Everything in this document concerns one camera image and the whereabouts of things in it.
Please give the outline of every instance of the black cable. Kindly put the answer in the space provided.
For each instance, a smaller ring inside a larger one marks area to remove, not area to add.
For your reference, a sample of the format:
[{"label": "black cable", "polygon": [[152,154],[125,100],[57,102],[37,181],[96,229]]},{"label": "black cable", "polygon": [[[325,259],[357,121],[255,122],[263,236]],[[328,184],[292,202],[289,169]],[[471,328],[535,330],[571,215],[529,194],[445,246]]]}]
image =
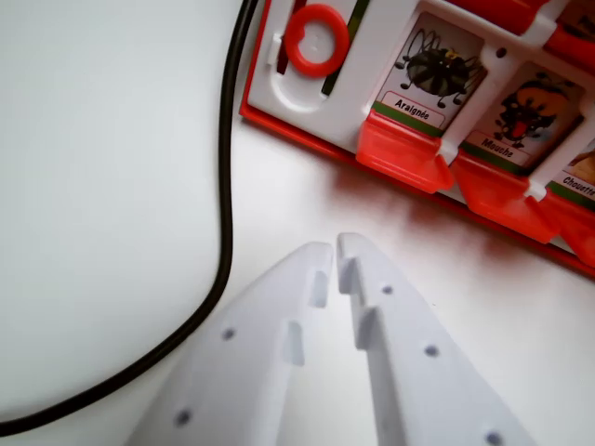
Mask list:
[{"label": "black cable", "polygon": [[205,301],[166,340],[146,353],[142,358],[127,366],[124,370],[40,412],[32,413],[22,418],[0,422],[0,437],[16,435],[52,423],[64,416],[80,411],[86,406],[122,388],[147,372],[153,365],[179,346],[205,321],[220,300],[227,285],[227,280],[230,277],[233,248],[231,214],[231,123],[233,120],[233,96],[242,49],[257,2],[258,0],[243,1],[235,22],[235,27],[233,28],[233,35],[231,36],[230,46],[225,60],[223,82],[221,83],[218,128],[218,192],[221,243],[217,276]]}]

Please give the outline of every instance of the green label strip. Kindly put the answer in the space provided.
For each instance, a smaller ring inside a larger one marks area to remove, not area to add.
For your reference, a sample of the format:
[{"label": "green label strip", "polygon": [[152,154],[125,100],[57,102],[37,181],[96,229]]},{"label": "green label strip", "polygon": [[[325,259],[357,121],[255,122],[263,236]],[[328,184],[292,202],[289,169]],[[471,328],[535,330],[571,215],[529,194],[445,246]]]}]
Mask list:
[{"label": "green label strip", "polygon": [[586,197],[585,195],[581,195],[580,193],[575,192],[574,190],[570,190],[566,186],[563,186],[560,183],[556,183],[555,181],[551,181],[548,184],[548,188],[556,195],[560,195],[569,202],[579,204],[591,211],[595,211],[595,202],[590,198]]},{"label": "green label strip", "polygon": [[419,130],[420,132],[425,133],[426,135],[429,135],[431,137],[441,137],[444,134],[444,130],[419,121],[418,119],[411,117],[407,113],[395,110],[392,107],[383,104],[382,102],[374,102],[372,109],[388,118],[398,121],[401,124],[407,125],[408,127],[414,128],[415,130]]},{"label": "green label strip", "polygon": [[525,175],[528,173],[525,167],[512,163],[509,160],[505,160],[504,158],[500,158],[499,156],[494,155],[489,151],[486,151],[473,144],[469,144],[467,141],[461,142],[460,147],[468,154],[473,155],[474,157],[479,158],[480,160],[487,161],[488,163],[493,164],[496,167],[499,167],[503,170],[506,170],[507,172],[511,172],[511,174]]}]

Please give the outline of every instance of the white table surface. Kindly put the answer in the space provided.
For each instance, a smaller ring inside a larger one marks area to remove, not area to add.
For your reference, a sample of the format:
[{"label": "white table surface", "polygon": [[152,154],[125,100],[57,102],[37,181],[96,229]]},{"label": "white table surface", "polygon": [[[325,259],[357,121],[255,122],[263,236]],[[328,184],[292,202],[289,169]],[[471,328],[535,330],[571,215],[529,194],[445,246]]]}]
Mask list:
[{"label": "white table surface", "polygon": [[[0,419],[119,370],[210,286],[218,84],[239,3],[0,3]],[[239,117],[232,178],[222,304],[301,244],[361,232],[538,444],[593,443],[594,282]],[[373,444],[365,358],[334,282],[314,326],[279,444]],[[0,444],[122,444],[176,358]]]}]

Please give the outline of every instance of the spider illustration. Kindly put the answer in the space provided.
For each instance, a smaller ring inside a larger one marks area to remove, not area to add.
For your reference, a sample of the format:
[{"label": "spider illustration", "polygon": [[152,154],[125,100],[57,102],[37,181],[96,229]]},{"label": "spider illustration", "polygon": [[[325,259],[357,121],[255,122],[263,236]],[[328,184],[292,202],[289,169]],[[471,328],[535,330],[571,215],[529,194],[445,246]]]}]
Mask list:
[{"label": "spider illustration", "polygon": [[441,47],[441,37],[435,32],[421,28],[411,40],[403,61],[394,64],[397,70],[407,70],[409,84],[401,84],[403,90],[411,84],[426,93],[439,97],[438,107],[446,105],[443,99],[453,96],[453,103],[461,105],[460,96],[477,86],[483,77],[483,66],[477,57],[463,59],[452,48]]}]

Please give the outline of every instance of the white plastic frame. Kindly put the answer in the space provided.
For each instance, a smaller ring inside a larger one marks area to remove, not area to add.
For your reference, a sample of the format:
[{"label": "white plastic frame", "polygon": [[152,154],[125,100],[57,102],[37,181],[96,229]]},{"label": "white plastic frame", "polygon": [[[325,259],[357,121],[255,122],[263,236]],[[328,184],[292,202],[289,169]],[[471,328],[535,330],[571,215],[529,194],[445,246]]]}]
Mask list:
[{"label": "white plastic frame", "polygon": [[[355,0],[307,2],[313,3],[334,7],[347,22]],[[321,92],[324,78],[303,76],[291,63],[284,75],[276,71],[281,37],[294,0],[271,0],[248,103],[346,151],[357,152],[360,127],[368,116],[378,91],[419,14],[429,12],[482,38],[484,46],[480,59],[488,71],[441,138],[438,154],[448,164],[455,160],[460,143],[488,108],[493,106],[495,98],[524,63],[533,62],[560,73],[585,89],[580,104],[580,110],[585,116],[584,123],[529,176],[530,187],[525,195],[541,200],[549,182],[595,138],[595,117],[592,116],[595,76],[577,69],[543,48],[556,30],[556,18],[568,3],[569,0],[550,0],[538,11],[526,33],[519,36],[445,0],[373,0],[365,11],[334,89],[326,97]],[[318,39],[315,40],[318,47],[312,48],[310,44],[300,46],[306,57],[314,58],[320,51],[332,50],[332,36],[324,27],[312,26],[307,29],[308,33],[317,34]],[[507,49],[507,54],[499,59],[496,51],[501,47]],[[456,191],[442,193],[465,202]],[[566,243],[558,240],[552,243],[571,251]]]}]

